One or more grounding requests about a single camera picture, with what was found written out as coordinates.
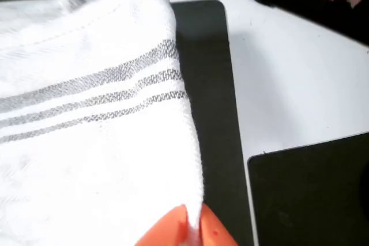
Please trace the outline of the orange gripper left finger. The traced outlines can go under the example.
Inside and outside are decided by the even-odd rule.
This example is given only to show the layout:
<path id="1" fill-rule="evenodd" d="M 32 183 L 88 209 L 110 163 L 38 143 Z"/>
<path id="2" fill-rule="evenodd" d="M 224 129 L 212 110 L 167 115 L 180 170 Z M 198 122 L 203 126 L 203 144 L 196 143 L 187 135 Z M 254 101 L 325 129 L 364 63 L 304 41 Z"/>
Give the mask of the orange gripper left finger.
<path id="1" fill-rule="evenodd" d="M 169 211 L 135 245 L 191 245 L 185 205 L 177 206 Z"/>

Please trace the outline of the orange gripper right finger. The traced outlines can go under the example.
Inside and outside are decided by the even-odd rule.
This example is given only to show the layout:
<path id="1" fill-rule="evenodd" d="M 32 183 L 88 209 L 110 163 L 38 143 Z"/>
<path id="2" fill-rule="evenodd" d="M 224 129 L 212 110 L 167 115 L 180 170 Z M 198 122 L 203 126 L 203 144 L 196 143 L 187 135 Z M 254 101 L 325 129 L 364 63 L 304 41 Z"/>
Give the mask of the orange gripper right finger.
<path id="1" fill-rule="evenodd" d="M 215 213 L 204 203 L 200 216 L 200 229 L 203 246 L 238 246 Z"/>

